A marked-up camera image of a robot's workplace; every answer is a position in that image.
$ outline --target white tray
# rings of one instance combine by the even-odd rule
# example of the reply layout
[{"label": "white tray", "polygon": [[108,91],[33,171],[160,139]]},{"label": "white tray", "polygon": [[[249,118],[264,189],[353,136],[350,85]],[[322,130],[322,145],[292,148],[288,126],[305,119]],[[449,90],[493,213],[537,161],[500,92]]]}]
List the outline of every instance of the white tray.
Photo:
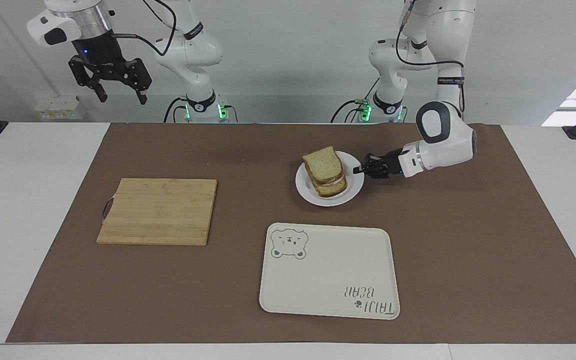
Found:
[{"label": "white tray", "polygon": [[269,313],[395,319],[390,236],[379,228],[270,225],[259,304]]}]

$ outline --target white wall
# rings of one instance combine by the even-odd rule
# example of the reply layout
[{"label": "white wall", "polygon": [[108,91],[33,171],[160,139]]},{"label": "white wall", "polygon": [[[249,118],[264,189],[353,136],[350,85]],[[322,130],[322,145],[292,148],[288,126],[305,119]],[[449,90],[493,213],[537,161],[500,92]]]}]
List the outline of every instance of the white wall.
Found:
[{"label": "white wall", "polygon": [[[148,39],[167,34],[139,0],[107,0],[118,32]],[[222,41],[224,60],[208,69],[242,121],[328,121],[344,100],[362,97],[377,77],[373,41],[396,36],[401,0],[196,0],[206,30]],[[41,0],[0,0],[0,118],[34,121],[35,96],[77,94],[88,121],[160,121],[183,93],[149,48],[121,40],[127,59],[141,57],[153,85],[147,105],[132,89],[105,82],[105,104],[80,88],[67,68],[69,44],[41,48],[25,23]],[[410,73],[410,119],[432,100],[436,73]],[[576,88],[576,1],[479,0],[466,60],[467,121],[541,125]]]}]

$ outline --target round plate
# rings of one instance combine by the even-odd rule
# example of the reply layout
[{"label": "round plate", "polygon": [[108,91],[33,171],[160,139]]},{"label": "round plate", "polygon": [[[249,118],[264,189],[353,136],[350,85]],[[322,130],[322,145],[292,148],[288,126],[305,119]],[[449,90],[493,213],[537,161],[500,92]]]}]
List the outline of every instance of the round plate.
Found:
[{"label": "round plate", "polygon": [[341,151],[335,151],[336,155],[341,160],[341,165],[343,166],[343,173],[345,173],[345,180],[348,186],[342,193],[336,194],[331,197],[321,197],[317,194],[311,178],[308,176],[306,171],[306,164],[302,163],[297,170],[297,176],[294,178],[294,183],[297,186],[297,191],[311,204],[318,205],[319,207],[336,207],[338,205],[345,204],[352,200],[359,191],[361,191],[364,186],[363,173],[353,173],[353,169],[361,166],[361,162],[356,159],[350,153],[345,153]]}]

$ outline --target brown table mat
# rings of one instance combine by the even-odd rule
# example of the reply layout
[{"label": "brown table mat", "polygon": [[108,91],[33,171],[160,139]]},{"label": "brown table mat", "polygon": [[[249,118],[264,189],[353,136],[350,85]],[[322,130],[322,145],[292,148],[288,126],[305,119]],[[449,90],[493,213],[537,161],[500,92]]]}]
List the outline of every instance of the brown table mat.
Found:
[{"label": "brown table mat", "polygon": [[[114,123],[7,341],[576,344],[576,258],[503,130],[474,128],[473,161],[367,179],[354,200],[322,208],[295,189],[302,153],[382,154],[420,139],[416,126]],[[96,244],[121,178],[217,179],[208,246]],[[399,317],[264,312],[276,222],[386,230]]]}]

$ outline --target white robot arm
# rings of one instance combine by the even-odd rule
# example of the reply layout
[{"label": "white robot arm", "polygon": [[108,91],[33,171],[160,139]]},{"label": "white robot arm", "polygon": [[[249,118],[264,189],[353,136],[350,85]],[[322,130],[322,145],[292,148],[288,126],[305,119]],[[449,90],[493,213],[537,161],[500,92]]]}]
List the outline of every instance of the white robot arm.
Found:
[{"label": "white robot arm", "polygon": [[[370,61],[381,80],[372,98],[377,116],[394,116],[407,82],[400,70],[438,66],[437,100],[421,107],[416,125],[423,139],[383,156],[366,156],[355,173],[371,178],[403,174],[406,178],[436,167],[467,162],[477,153],[475,131],[464,116],[464,61],[475,16],[476,0],[406,0],[397,39],[377,41]],[[400,39],[401,34],[407,39]],[[434,59],[430,59],[429,50]]]},{"label": "white robot arm", "polygon": [[[220,99],[210,76],[201,67],[221,62],[221,44],[204,31],[192,0],[154,1],[165,10],[158,14],[150,8],[153,13],[180,33],[171,35],[169,41],[149,43],[157,61],[183,81],[186,89],[183,99],[190,105],[187,107],[190,118],[219,121],[224,117]],[[46,47],[72,42],[77,55],[69,61],[70,69],[78,84],[94,89],[102,102],[108,96],[100,80],[115,80],[135,89],[141,104],[146,103],[151,77],[141,59],[124,59],[117,42],[117,39],[143,38],[135,34],[115,34],[110,21],[114,11],[108,9],[104,0],[44,0],[44,3],[47,9],[27,23],[35,42]]]}]

